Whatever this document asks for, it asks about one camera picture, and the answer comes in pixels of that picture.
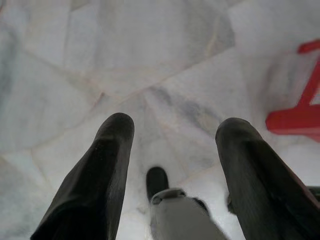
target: marble floor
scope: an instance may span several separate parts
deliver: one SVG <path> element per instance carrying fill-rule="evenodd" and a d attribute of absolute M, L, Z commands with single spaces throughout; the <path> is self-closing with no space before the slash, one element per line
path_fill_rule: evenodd
<path fill-rule="evenodd" d="M 306 185 L 320 186 L 319 144 L 264 122 L 301 94 L 315 57 L 295 50 L 320 36 L 319 9 L 318 0 L 7 0 L 0 239 L 30 237 L 115 112 L 135 123 L 117 240 L 151 239 L 145 175 L 155 165 L 244 240 L 214 141 L 228 117 L 250 121 Z"/>

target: person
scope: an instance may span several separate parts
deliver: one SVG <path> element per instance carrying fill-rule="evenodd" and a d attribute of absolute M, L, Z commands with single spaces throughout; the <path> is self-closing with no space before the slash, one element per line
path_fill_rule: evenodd
<path fill-rule="evenodd" d="M 31 240 L 115 240 L 134 123 L 110 116 L 63 180 Z M 319 240 L 319 189 L 309 190 L 249 122 L 229 118 L 215 141 L 232 206 L 246 240 Z M 208 207 L 169 188 L 161 167 L 146 175 L 155 240 L 225 240 Z"/>

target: red object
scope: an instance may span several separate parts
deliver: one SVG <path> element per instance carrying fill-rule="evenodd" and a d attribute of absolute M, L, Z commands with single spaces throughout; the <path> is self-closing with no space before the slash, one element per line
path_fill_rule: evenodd
<path fill-rule="evenodd" d="M 302 44 L 299 54 L 320 49 L 320 39 Z M 281 135 L 305 135 L 320 143 L 320 104 L 310 105 L 320 90 L 320 57 L 296 107 L 273 111 L 266 118 L 267 129 Z"/>

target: foot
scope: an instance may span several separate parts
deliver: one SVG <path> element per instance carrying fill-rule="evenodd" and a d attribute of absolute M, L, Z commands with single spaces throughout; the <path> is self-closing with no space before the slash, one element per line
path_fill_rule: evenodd
<path fill-rule="evenodd" d="M 155 194 L 166 189 L 169 189 L 166 171 L 159 166 L 149 169 L 146 174 L 146 193 L 149 202 Z"/>

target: floor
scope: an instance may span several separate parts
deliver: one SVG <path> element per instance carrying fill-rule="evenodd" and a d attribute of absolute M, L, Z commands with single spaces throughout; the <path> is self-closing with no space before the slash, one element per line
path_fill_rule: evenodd
<path fill-rule="evenodd" d="M 231 240 L 244 240 L 214 141 L 228 117 L 250 121 L 306 185 L 320 186 L 319 144 L 264 123 L 301 94 L 307 77 L 295 76 L 314 58 L 295 50 L 320 36 L 319 9 L 318 0 L 7 0 L 0 239 L 30 237 L 115 112 L 135 123 L 117 240 L 151 239 L 145 174 L 154 165 L 205 200 Z"/>

